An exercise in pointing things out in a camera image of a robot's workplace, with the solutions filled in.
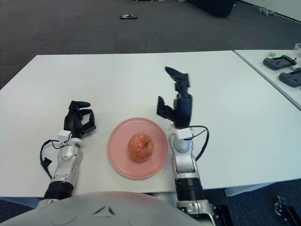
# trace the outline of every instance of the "floor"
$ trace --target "floor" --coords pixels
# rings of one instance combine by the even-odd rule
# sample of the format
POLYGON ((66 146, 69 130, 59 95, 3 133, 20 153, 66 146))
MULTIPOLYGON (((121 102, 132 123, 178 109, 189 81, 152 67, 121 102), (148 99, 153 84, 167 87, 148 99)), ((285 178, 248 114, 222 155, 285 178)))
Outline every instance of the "floor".
MULTIPOLYGON (((36 55, 293 49, 301 41, 301 24, 242 2, 228 18, 177 0, 1 0, 0 15, 0 88, 36 55)), ((205 191, 212 203, 228 205, 235 226, 288 225, 273 210, 279 194, 301 215, 301 180, 234 197, 205 191)), ((28 210, 0 200, 0 222, 28 210)))

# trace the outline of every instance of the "white wall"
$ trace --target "white wall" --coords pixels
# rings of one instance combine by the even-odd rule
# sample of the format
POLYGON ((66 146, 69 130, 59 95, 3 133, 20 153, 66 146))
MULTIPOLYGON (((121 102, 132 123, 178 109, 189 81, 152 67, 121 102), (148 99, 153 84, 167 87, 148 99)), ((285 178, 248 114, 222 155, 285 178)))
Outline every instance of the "white wall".
POLYGON ((242 0, 301 21, 301 0, 242 0))

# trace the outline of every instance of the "black object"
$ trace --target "black object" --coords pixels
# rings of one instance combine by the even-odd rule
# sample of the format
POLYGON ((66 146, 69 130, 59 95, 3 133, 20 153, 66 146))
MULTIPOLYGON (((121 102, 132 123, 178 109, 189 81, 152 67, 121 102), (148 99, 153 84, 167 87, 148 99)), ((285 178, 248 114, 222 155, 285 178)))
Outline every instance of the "black object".
POLYGON ((53 145, 53 142, 59 142, 58 140, 48 140, 48 141, 45 141, 41 147, 41 150, 40 150, 40 164, 41 166, 43 167, 44 171, 47 173, 47 175, 49 176, 50 179, 52 179, 51 175, 50 175, 50 172, 48 170, 48 166, 52 163, 52 161, 48 158, 42 158, 42 152, 43 152, 43 149, 44 147, 49 144, 49 143, 52 143, 53 145))
POLYGON ((128 19, 137 19, 137 15, 128 15, 128 14, 125 14, 125 15, 120 15, 119 19, 120 20, 128 20, 128 19))
POLYGON ((90 109, 82 109, 90 107, 91 104, 83 101, 72 100, 69 106, 69 112, 65 117, 64 130, 71 131, 72 137, 81 138, 84 134, 90 133, 96 129, 94 113, 90 109), (82 124, 81 120, 84 115, 90 114, 89 122, 82 124))
POLYGON ((287 206, 285 198, 278 196, 278 202, 274 205, 275 212, 288 221, 291 226, 301 226, 301 219, 293 206, 287 206))
POLYGON ((297 62, 291 59, 289 56, 282 55, 276 58, 265 58, 263 64, 272 70, 278 70, 280 68, 287 68, 297 64, 297 62))
POLYGON ((179 201, 204 199, 203 187, 199 178, 183 178, 174 181, 179 201))
POLYGON ((158 97, 157 115, 174 122, 177 129, 189 127, 192 111, 192 96, 187 92, 189 87, 188 74, 183 74, 173 68, 165 67, 166 72, 175 81, 178 92, 174 100, 174 109, 164 104, 162 97, 158 97))
POLYGON ((218 219, 221 226, 234 226, 229 209, 226 205, 216 206, 215 215, 219 216, 218 219))
POLYGON ((279 75, 279 80, 290 87, 301 86, 301 69, 291 73, 282 72, 279 75))
POLYGON ((71 197, 73 185, 66 181, 55 181, 49 187, 43 199, 65 199, 71 197))
MULTIPOLYGON (((204 129, 205 129, 204 131, 207 132, 207 136, 206 136, 205 143, 204 143, 204 145, 203 145, 201 151, 200 151, 200 152, 198 153, 198 155, 196 156, 196 161, 197 161, 197 160, 199 160, 199 158, 202 156, 202 154, 204 153, 204 151, 205 151, 205 149, 206 149, 206 147, 207 147, 208 140, 209 140, 209 129, 208 129, 206 126, 189 126, 189 128, 204 128, 204 129)), ((197 137, 198 135, 200 135, 200 134, 202 134, 202 133, 203 133, 203 131, 200 132, 199 134, 197 134, 196 136, 193 136, 192 138, 195 138, 195 137, 197 137)))
POLYGON ((188 0, 193 5, 216 17, 227 17, 234 6, 234 0, 188 0))

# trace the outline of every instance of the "white connector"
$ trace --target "white connector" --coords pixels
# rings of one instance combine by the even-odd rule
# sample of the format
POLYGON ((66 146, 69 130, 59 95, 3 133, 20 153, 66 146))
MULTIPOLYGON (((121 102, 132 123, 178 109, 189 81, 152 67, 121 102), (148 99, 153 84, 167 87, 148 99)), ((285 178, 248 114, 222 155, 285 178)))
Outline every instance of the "white connector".
POLYGON ((177 140, 190 139, 193 137, 190 128, 175 129, 174 133, 177 140))
POLYGON ((57 134, 57 139, 61 144, 63 144, 64 142, 66 142, 69 139, 70 134, 71 134, 71 131, 61 130, 57 134))

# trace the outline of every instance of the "green object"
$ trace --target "green object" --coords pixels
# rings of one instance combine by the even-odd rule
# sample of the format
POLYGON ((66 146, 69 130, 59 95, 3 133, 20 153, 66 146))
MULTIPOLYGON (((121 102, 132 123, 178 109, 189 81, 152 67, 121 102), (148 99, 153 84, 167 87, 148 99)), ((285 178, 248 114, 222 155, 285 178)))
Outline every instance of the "green object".
POLYGON ((275 55, 276 55, 276 53, 270 52, 270 53, 268 54, 268 58, 274 58, 275 55))

